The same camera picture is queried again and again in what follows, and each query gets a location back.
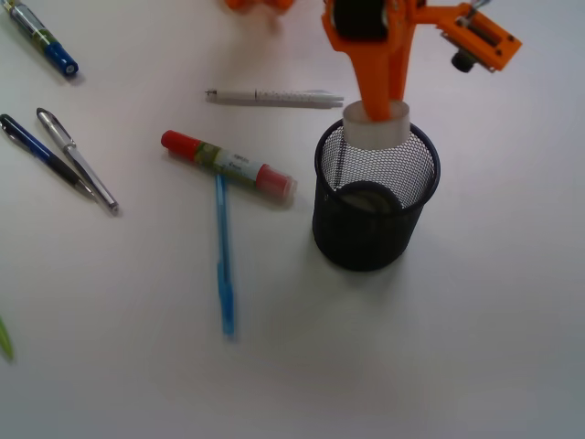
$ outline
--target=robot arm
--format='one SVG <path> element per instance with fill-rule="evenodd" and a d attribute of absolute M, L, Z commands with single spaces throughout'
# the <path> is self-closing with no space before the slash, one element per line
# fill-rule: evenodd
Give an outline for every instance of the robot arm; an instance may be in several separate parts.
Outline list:
<path fill-rule="evenodd" d="M 426 0 L 326 0 L 323 25 L 333 48 L 351 58 L 364 109 L 373 122 L 391 118 L 402 101 L 417 25 L 435 25 L 458 48 L 452 64 L 502 70 L 522 43 L 478 11 L 489 0 L 427 6 Z"/>

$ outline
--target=pen cap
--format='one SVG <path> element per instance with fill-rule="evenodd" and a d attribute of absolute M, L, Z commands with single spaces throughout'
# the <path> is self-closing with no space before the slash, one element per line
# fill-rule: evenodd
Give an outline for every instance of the pen cap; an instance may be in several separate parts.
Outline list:
<path fill-rule="evenodd" d="M 167 131 L 163 134 L 161 144 L 171 153 L 181 155 L 182 157 L 194 162 L 195 153 L 197 152 L 201 141 L 176 131 Z"/>
<path fill-rule="evenodd" d="M 264 165 L 256 177 L 256 188 L 271 197 L 286 201 L 294 195 L 296 181 L 291 176 Z"/>
<path fill-rule="evenodd" d="M 57 66 L 65 76 L 75 75 L 80 67 L 77 62 L 67 53 L 60 43 L 51 43 L 45 48 L 45 55 Z"/>

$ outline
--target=white cylinder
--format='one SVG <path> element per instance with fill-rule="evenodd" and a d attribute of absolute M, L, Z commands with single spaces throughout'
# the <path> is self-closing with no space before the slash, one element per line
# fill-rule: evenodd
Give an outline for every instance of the white cylinder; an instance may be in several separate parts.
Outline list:
<path fill-rule="evenodd" d="M 372 122 L 361 101 L 348 105 L 344 110 L 346 142 L 354 148 L 379 150 L 395 148 L 410 137 L 410 107 L 403 101 L 391 101 L 390 119 Z"/>

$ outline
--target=black knob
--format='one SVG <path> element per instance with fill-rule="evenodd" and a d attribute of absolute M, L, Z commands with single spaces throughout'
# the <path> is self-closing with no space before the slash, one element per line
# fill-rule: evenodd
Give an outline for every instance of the black knob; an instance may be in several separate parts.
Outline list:
<path fill-rule="evenodd" d="M 477 59 L 463 50 L 459 50 L 451 60 L 452 65 L 463 73 L 469 73 L 476 62 Z"/>

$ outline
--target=orange object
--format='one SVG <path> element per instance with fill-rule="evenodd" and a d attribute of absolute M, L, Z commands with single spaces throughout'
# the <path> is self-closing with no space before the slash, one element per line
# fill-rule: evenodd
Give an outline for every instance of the orange object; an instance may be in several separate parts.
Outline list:
<path fill-rule="evenodd" d="M 339 15 L 335 3 L 342 1 L 345 15 L 343 23 L 341 20 L 337 23 Z M 357 23 L 363 20 L 360 14 L 348 17 L 346 11 L 349 8 L 358 11 L 357 5 L 361 2 L 348 6 L 346 0 L 326 0 L 322 19 L 334 50 L 345 52 L 351 58 L 364 108 L 375 122 L 388 120 L 391 116 L 389 101 L 402 101 L 404 97 L 410 48 L 417 25 L 436 25 L 442 35 L 459 48 L 452 62 L 465 72 L 475 62 L 490 71 L 502 70 L 522 46 L 518 39 L 466 3 L 427 6 L 426 0 L 382 0 L 385 5 L 382 19 L 371 13 L 374 3 L 370 1 L 367 6 L 368 19 L 374 18 L 371 24 Z M 372 33 L 373 27 L 378 27 L 380 33 Z M 368 34 L 367 37 L 354 37 L 360 32 Z"/>
<path fill-rule="evenodd" d="M 226 4 L 232 9 L 240 9 L 250 3 L 262 3 L 260 0 L 226 0 Z M 263 0 L 263 3 L 278 7 L 279 9 L 288 9 L 294 3 L 294 0 Z"/>

